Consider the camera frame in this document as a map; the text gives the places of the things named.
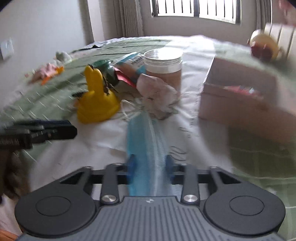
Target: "bed sheet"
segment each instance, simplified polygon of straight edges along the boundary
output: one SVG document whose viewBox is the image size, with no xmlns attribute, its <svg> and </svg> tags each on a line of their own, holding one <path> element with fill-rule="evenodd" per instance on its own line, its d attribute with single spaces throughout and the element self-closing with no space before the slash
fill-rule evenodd
<svg viewBox="0 0 296 241">
<path fill-rule="evenodd" d="M 66 67 L 64 76 L 55 78 L 42 89 L 29 91 L 7 108 L 2 115 L 3 120 L 24 116 L 68 118 L 78 129 L 74 140 L 46 143 L 26 154 L 36 161 L 30 174 L 32 188 L 39 188 L 82 166 L 102 169 L 110 163 L 125 162 L 127 122 L 123 119 L 122 110 L 108 121 L 83 125 L 68 108 L 73 102 L 70 95 L 86 87 L 83 76 L 86 64 L 102 58 L 115 60 L 126 53 L 144 52 L 165 45 L 184 51 L 181 99 L 175 106 L 177 114 L 160 122 L 172 157 L 176 162 L 191 163 L 200 169 L 219 166 L 278 195 L 287 212 L 279 233 L 288 240 L 296 239 L 296 165 L 293 146 L 280 146 L 198 118 L 202 83 L 215 55 L 271 72 L 291 87 L 293 82 L 281 68 L 253 59 L 249 48 L 203 36 L 174 40 L 137 38 L 110 43 L 92 52 L 91 56 L 74 61 Z M 137 92 L 133 89 L 122 86 L 120 98 L 134 101 L 136 96 Z M 133 114 L 129 107 L 125 107 L 125 111 Z M 100 188 L 97 187 L 93 198 L 98 198 L 99 192 Z M 201 192 L 201 197 L 206 198 L 206 189 L 201 189 Z"/>
</svg>

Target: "plastic jar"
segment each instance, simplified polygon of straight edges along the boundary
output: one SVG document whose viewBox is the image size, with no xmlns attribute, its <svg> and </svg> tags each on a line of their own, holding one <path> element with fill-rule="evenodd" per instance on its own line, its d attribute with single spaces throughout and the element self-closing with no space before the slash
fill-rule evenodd
<svg viewBox="0 0 296 241">
<path fill-rule="evenodd" d="M 168 85 L 181 91 L 183 51 L 177 48 L 164 47 L 149 50 L 144 53 L 146 74 L 161 78 Z"/>
</svg>

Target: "light switch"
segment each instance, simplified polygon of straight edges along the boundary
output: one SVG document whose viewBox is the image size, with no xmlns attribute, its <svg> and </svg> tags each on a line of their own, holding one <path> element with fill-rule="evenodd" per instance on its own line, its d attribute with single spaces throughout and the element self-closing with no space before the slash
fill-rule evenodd
<svg viewBox="0 0 296 241">
<path fill-rule="evenodd" d="M 4 60 L 13 55 L 14 52 L 13 52 L 13 46 L 12 46 L 12 39 L 11 38 L 8 39 L 8 40 L 3 41 L 0 44 L 0 51 L 1 51 L 2 58 Z"/>
</svg>

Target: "open box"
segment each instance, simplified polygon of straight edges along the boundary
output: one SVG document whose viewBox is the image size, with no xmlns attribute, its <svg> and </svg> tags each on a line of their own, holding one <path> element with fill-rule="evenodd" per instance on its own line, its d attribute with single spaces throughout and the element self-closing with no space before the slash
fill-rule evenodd
<svg viewBox="0 0 296 241">
<path fill-rule="evenodd" d="M 224 89 L 239 85 L 253 87 L 263 99 Z M 288 143 L 296 134 L 296 99 L 275 76 L 215 57 L 203 84 L 199 117 Z"/>
</svg>

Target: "gray curtain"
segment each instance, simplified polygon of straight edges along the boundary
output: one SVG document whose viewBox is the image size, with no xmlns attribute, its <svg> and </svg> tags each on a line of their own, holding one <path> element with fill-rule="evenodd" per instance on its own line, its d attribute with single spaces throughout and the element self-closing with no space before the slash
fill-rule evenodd
<svg viewBox="0 0 296 241">
<path fill-rule="evenodd" d="M 257 3 L 257 29 L 264 29 L 271 23 L 271 0 L 256 0 Z"/>
<path fill-rule="evenodd" d="M 139 0 L 113 0 L 118 37 L 144 36 Z"/>
</svg>

